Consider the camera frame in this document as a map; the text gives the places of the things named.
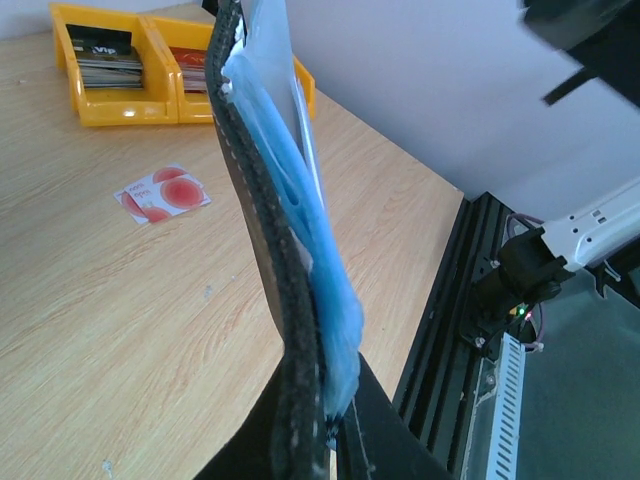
red and white card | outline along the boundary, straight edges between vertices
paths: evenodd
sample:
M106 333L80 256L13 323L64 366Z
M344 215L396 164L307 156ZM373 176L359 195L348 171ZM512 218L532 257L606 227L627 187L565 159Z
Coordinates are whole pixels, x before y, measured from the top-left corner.
M211 203L202 183L177 163L132 183L114 197L139 224L157 223Z

gray wall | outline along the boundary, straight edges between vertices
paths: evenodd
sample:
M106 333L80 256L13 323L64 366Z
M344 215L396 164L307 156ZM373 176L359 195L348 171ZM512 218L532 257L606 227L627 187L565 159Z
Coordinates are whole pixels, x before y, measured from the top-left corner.
M288 0L295 52L322 91L467 196L552 218L640 175L640 116L598 81L545 107L577 67L518 24L517 4ZM47 0L0 0L0 38L47 28Z

wooden table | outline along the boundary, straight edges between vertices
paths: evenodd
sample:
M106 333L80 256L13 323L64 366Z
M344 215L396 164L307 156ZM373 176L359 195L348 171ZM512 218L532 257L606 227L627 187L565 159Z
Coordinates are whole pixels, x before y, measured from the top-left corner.
M0 42L0 65L0 478L191 479L282 353L215 131L82 128L50 34ZM391 396L462 194L322 94L317 111L362 351ZM170 162L213 203L138 226L112 194Z

stack of cards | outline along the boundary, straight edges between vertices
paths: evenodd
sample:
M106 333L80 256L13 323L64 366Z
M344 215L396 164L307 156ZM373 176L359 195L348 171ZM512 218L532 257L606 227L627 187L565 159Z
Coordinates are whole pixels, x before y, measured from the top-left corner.
M131 32L67 25L85 88L142 88Z
M182 81L186 93L205 93L204 50L193 48L170 47L176 62L182 70Z
M139 224L160 222L211 203L203 185L177 163L147 175L113 196Z

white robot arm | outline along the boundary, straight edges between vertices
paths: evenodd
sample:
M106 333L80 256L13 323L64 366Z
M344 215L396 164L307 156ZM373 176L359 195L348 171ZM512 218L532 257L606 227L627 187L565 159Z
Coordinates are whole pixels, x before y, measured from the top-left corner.
M560 219L545 222L542 240L576 272L640 236L640 178Z

